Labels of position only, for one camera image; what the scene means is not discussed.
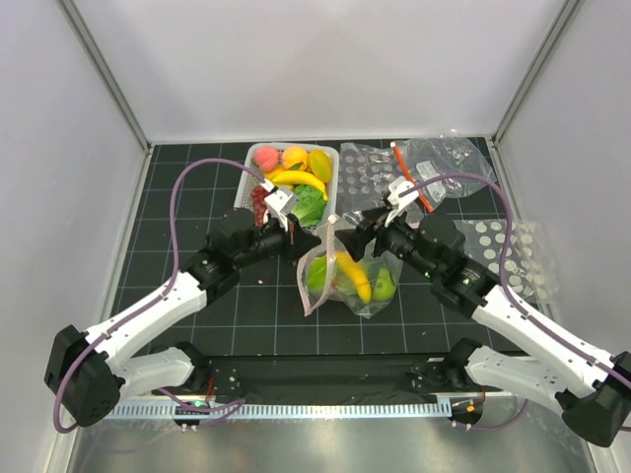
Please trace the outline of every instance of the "black grid mat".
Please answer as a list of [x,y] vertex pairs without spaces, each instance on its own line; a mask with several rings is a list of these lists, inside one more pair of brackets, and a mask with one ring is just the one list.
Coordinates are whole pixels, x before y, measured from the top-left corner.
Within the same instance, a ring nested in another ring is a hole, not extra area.
[[[490,162],[486,142],[470,138]],[[389,140],[345,140],[383,148]],[[341,141],[318,141],[339,150]],[[113,313],[137,302],[164,282],[173,264],[168,204],[176,177],[203,158],[242,162],[252,143],[165,145],[154,152],[127,250]],[[241,172],[216,165],[196,169],[184,180],[177,202],[181,258],[202,247],[208,229],[232,207]],[[464,199],[447,199],[438,213],[454,220],[503,218],[488,188]],[[342,303],[329,302],[304,317],[295,269],[278,259],[242,271],[240,285],[219,301],[157,337],[152,347],[189,340],[206,355],[324,355],[373,353],[444,354],[468,337],[498,351],[515,351],[504,337],[443,308],[426,280],[404,267],[390,305],[370,320]]]

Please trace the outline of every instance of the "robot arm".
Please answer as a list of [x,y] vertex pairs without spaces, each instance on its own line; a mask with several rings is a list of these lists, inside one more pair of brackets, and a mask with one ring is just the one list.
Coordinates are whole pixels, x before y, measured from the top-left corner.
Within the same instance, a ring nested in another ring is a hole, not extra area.
[[[156,336],[188,315],[210,305],[240,280],[241,268],[262,259],[279,256],[295,261],[319,244],[319,238],[303,231],[289,213],[296,201],[286,188],[268,185],[265,201],[271,218],[261,228],[247,209],[233,209],[214,225],[204,248],[177,273],[175,285],[161,298],[167,283],[115,317],[84,332],[70,325],[53,342],[45,382],[57,392],[70,365],[98,337],[105,335],[72,376],[62,403],[81,427],[102,419],[117,402],[163,386],[198,391],[208,380],[210,367],[190,343],[181,342],[167,351],[131,358]],[[149,302],[118,330],[109,332],[118,320]]]
[[403,178],[393,182],[384,207],[365,211],[355,230],[336,232],[350,255],[360,260],[374,239],[375,256],[391,252],[429,279],[432,293],[443,305],[492,328],[536,358],[535,362],[515,360],[463,339],[442,366],[445,377],[455,386],[474,382],[511,391],[560,414],[583,439],[599,446],[611,445],[631,412],[631,391],[537,325],[630,380],[631,355],[623,352],[612,357],[512,293],[534,323],[527,319],[507,298],[498,277],[464,255],[464,235],[452,221],[432,215],[418,229],[406,224],[405,209],[415,194],[399,195],[411,186]]

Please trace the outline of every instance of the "white basket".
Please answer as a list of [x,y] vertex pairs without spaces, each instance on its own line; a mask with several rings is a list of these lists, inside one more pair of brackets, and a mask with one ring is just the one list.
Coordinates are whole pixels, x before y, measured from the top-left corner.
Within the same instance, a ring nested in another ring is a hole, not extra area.
[[[247,156],[245,157],[245,165],[247,167],[254,168],[254,165],[252,164],[252,156],[254,155],[254,151],[262,146],[271,146],[279,150],[281,153],[290,146],[300,146],[308,152],[311,152],[313,150],[322,150],[327,153],[331,159],[332,178],[331,182],[326,185],[328,201],[326,202],[326,207],[324,207],[324,214],[322,215],[322,219],[320,221],[325,221],[330,215],[333,215],[335,213],[335,200],[337,199],[337,170],[339,168],[339,153],[337,153],[337,151],[327,146],[306,145],[302,143],[256,143],[255,145],[252,145],[249,150],[247,150]],[[254,190],[254,188],[258,186],[258,184],[259,182],[254,176],[252,176],[248,172],[244,172],[241,175],[241,180],[239,181],[237,198],[235,199],[235,207],[242,207],[253,211],[254,208],[252,206],[252,199],[250,197],[250,194]]]

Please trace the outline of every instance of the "yellow banana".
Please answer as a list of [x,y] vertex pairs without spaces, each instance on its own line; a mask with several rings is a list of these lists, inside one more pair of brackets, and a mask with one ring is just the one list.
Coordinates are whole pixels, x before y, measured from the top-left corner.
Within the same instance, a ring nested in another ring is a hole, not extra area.
[[335,256],[339,268],[355,285],[359,299],[364,304],[369,303],[371,301],[371,283],[368,281],[364,268],[353,261],[353,258],[346,252],[335,251]]
[[266,179],[272,180],[274,177],[276,177],[281,172],[285,172],[285,170],[282,167],[279,166],[275,170],[271,170],[270,172],[264,172],[263,175],[265,176]]
[[326,186],[324,182],[319,180],[313,174],[304,172],[303,170],[286,170],[272,177],[271,181],[274,185],[291,185],[291,184],[305,184],[315,187],[322,193],[322,198],[328,200],[326,195]]

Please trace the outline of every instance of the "plastic bag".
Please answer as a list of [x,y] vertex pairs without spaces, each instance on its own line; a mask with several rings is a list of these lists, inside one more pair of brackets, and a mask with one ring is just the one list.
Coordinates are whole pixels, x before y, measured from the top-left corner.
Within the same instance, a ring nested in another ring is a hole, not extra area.
[[[464,252],[499,273],[499,255],[504,244],[506,220],[455,221],[465,237]],[[550,303],[559,289],[556,267],[540,224],[513,222],[513,235],[505,268],[509,284],[528,303]]]
[[337,216],[329,217],[326,225],[315,230],[321,244],[299,260],[298,290],[305,316],[326,301],[341,301],[353,313],[370,318],[396,294],[403,263],[388,252],[373,257],[374,242],[367,246],[364,258],[355,263],[335,237],[336,230],[349,228],[352,226]]
[[[482,153],[467,138],[421,138],[399,145],[403,160],[416,182],[450,172],[471,172],[497,180]],[[446,197],[474,194],[486,184],[470,179],[446,179],[421,190],[436,208]]]
[[[473,172],[497,180],[484,156],[467,138],[414,138],[397,144],[417,182],[448,172]],[[342,143],[336,213],[357,225],[362,220],[362,210],[384,205],[387,186],[402,175],[391,148],[381,150]],[[482,187],[481,182],[450,179],[432,184],[422,192],[436,208],[447,197],[468,197]],[[419,222],[422,216],[420,208],[408,209],[408,222]]]

